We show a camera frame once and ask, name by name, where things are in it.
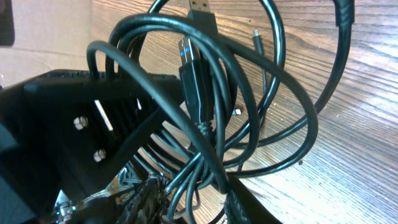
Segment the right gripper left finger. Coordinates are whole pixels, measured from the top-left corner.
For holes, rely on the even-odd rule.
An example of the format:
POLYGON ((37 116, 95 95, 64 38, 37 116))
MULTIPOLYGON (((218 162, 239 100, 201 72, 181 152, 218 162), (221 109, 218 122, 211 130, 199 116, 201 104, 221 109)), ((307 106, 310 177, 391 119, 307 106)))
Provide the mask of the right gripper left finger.
POLYGON ((149 175, 133 198, 128 200, 116 223, 164 223, 167 206, 165 185, 167 182, 168 179, 164 176, 149 175))

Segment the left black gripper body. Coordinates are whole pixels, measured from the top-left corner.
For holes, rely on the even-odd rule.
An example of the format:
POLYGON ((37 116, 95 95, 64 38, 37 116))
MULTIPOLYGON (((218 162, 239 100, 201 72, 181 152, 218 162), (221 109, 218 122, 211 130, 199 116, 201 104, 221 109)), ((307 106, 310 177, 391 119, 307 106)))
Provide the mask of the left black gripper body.
POLYGON ((130 78, 52 70, 1 90, 1 222, 116 223, 167 113, 130 78))

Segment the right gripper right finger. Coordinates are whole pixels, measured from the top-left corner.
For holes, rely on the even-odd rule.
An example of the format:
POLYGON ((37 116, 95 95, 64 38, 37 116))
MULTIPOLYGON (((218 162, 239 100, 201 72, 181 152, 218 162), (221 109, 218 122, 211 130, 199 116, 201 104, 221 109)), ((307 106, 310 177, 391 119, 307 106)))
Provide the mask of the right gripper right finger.
POLYGON ((226 196, 224 211, 232 224, 281 224, 271 212, 236 177, 229 176, 230 191, 226 196))

